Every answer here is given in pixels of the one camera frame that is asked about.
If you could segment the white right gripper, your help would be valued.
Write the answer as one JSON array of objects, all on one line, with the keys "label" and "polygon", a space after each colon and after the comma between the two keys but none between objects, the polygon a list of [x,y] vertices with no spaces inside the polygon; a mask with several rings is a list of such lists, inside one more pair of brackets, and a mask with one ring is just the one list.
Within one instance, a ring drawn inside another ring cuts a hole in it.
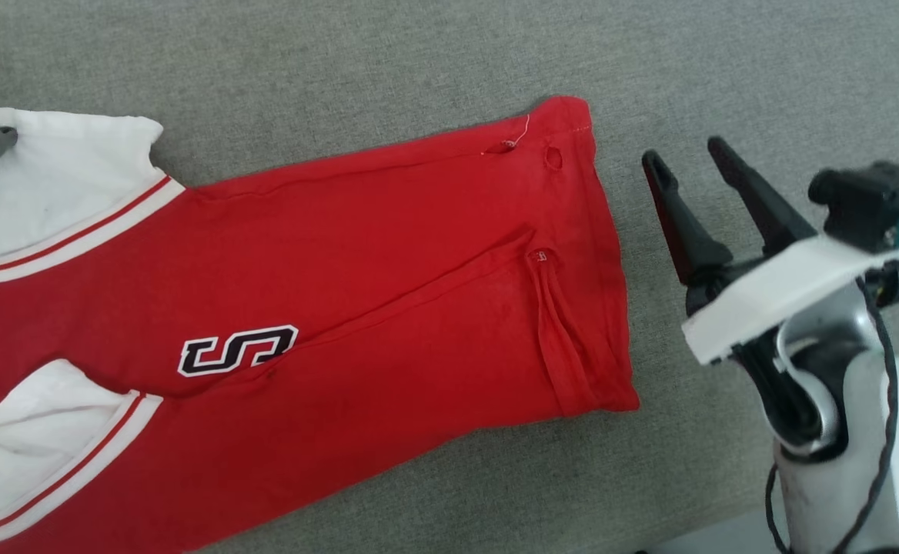
[{"label": "white right gripper", "polygon": [[[748,343],[821,302],[867,271],[899,262],[899,249],[872,255],[832,236],[817,235],[724,138],[710,137],[707,151],[724,182],[745,204],[764,241],[763,256],[776,256],[740,277],[683,322],[686,344],[701,365],[725,359],[734,346]],[[689,210],[678,179],[657,151],[644,152],[642,168],[680,283],[688,288],[710,283],[734,255]]]}]

